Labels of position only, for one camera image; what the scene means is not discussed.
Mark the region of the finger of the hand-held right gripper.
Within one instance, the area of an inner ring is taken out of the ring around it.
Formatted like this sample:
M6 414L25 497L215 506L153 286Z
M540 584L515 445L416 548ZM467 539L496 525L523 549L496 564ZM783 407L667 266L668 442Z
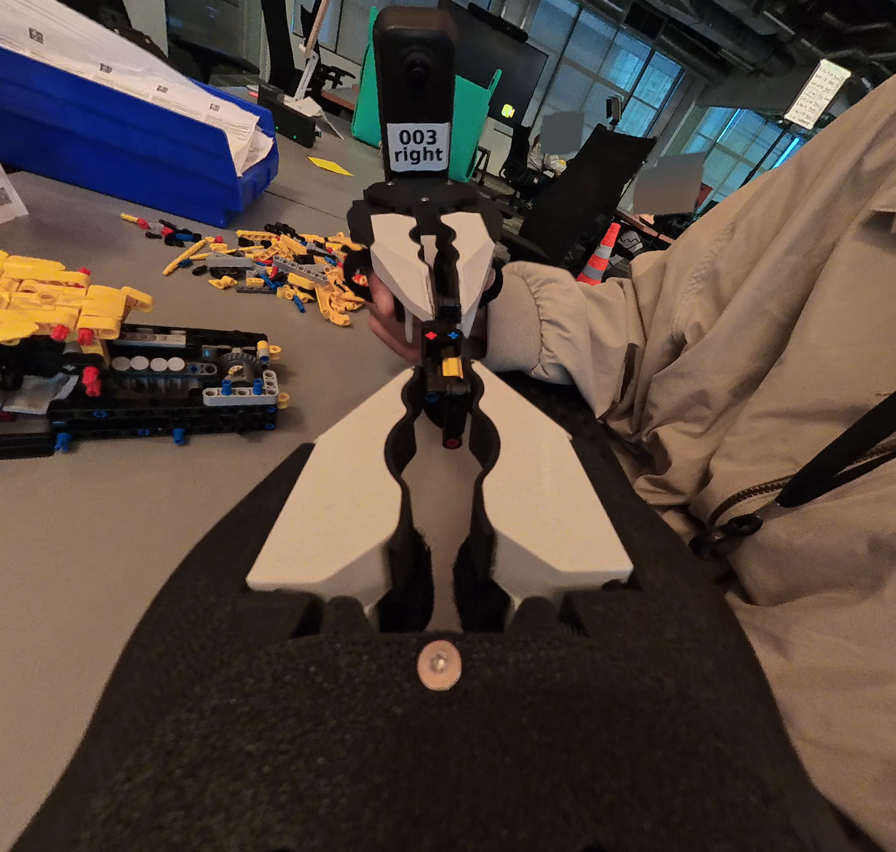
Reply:
M371 216L371 257L375 274L401 303L407 342L414 335L414 320L434 320L438 313L438 291L434 265L438 254L440 217L421 213L417 217L398 213Z
M462 312L458 326L467 336L492 270L496 244L489 235L485 220L477 211L444 214L441 221L454 231L452 244L458 255L455 272Z

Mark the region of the black toy car chassis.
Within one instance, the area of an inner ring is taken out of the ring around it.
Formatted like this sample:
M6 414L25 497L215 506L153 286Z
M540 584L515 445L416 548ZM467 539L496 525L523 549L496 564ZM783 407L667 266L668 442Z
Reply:
M124 324L118 338L81 348L46 337L2 345L2 392L26 375L74 375L45 415L2 411L3 460L49 457L89 440L267 432L288 395L263 333Z

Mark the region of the stack of white paper sheets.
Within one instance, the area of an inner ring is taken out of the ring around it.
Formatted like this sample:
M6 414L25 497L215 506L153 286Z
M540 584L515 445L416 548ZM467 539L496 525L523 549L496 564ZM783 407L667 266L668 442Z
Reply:
M237 175L273 149L260 116L180 74L118 32L55 0L1 0L1 45L33 62L104 84L221 129Z

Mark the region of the yellow toy car body section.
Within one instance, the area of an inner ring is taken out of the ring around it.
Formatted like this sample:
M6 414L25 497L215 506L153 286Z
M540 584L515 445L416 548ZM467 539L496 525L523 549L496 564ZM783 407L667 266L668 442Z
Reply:
M118 338L132 311L152 309L151 296L96 285L85 268L1 252L2 345L46 337L87 348Z

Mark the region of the person's right hand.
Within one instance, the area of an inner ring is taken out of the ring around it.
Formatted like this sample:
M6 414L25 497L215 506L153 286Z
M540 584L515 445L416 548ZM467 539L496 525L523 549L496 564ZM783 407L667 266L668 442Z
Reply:
M368 288L372 302L368 305L368 328L384 342L387 347L412 365L421 363L421 323L412 317L408 337L405 320L400 319L396 306L397 301L392 291L375 273L368 277Z

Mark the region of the large black wall screen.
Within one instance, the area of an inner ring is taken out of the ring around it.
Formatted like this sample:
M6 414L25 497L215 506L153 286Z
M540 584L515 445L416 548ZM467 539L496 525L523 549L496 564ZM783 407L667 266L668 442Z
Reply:
M520 124L546 64L546 54L529 42L518 42L471 17L467 6L439 0L456 29L455 67L462 77L488 84L487 74L502 76L489 105L488 116L509 127Z

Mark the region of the grey desk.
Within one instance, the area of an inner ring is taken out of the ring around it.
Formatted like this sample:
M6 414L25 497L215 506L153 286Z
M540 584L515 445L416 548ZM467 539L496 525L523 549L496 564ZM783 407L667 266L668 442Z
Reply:
M153 298L148 325L262 332L282 347L290 396L280 426L245 436L88 441L2 462L1 842L9 850L71 760L132 631L202 537L290 454L403 367L367 327L338 328L317 306L218 290L176 250L121 213L197 221L22 171L28 216L2 225L2 249L89 268L102 285Z

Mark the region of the person's right forearm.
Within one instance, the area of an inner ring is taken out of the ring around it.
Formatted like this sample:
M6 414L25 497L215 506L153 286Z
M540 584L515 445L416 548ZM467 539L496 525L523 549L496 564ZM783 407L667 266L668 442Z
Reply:
M643 416L682 417L681 381L659 380L656 354L682 353L678 308L704 283L715 248L686 240L643 255L630 279L590 286L559 268L528 262L504 268L503 289L488 306L482 361L493 373L520 372L573 385L596 416L634 415L652 385Z

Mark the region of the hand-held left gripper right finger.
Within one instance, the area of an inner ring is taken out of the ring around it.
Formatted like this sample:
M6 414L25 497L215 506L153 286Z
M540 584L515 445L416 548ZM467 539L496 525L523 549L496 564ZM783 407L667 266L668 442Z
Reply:
M499 633L527 599L624 584L633 563L573 437L484 365L470 367L469 449L480 466L454 564L465 633Z

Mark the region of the green plastic bin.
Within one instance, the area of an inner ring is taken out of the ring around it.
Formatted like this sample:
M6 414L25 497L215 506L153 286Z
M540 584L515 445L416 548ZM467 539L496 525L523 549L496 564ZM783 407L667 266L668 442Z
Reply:
M352 136L374 148L379 148L382 144L373 43L373 29L377 15L378 9L371 7L360 89L351 122ZM450 161L450 178L454 181L467 182L474 173L476 152L485 127L488 107L501 76L502 71L497 68L487 74L488 84L468 80L461 74L455 77Z

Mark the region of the blue plastic bin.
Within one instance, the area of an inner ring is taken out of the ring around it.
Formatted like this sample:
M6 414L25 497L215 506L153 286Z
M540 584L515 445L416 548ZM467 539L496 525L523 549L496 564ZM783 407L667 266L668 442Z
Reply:
M279 171L272 114L245 108L273 148L238 176L221 129L2 49L4 166L203 224L227 227Z

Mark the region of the small black brick assembly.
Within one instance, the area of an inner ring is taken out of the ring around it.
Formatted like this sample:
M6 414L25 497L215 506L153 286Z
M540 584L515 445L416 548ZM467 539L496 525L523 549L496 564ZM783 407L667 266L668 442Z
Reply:
M455 451L463 444L476 380L464 333L446 320L421 325L420 358L424 372L424 410L441 429L442 446Z

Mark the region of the dark standing panel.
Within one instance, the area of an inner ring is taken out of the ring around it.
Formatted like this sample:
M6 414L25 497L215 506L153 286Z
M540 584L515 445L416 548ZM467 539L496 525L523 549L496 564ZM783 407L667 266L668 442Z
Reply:
M255 76L244 55L242 0L165 0L170 59L207 84L215 73Z

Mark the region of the black video bar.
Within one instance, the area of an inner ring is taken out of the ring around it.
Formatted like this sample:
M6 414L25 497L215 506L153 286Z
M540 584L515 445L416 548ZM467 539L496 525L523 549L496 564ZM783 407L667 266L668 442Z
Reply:
M505 20L504 18L491 13L485 8L478 6L474 2L468 3L467 12L471 17L474 17L476 18L476 20L483 22L489 28L502 33L513 40L516 40L518 42L527 42L529 40L529 35L526 31L522 30L519 27L516 27L514 24Z

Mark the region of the large window wall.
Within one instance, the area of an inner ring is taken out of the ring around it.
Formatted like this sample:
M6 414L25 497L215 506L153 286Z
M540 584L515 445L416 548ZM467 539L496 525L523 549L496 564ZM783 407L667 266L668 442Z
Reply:
M474 3L515 23L546 60L525 111L514 117L536 134L544 116L555 112L584 115L584 131L606 124L608 97L619 96L618 129L655 137L657 154L704 152L703 180L713 199L733 192L753 169L761 174L790 159L808 141L799 130L785 130L773 118L743 107L700 106L704 86L685 56L666 42L653 42L604 6L577 0L451 0ZM438 0L330 0L319 42L338 62L359 65L368 37L372 8L391 4L435 6Z

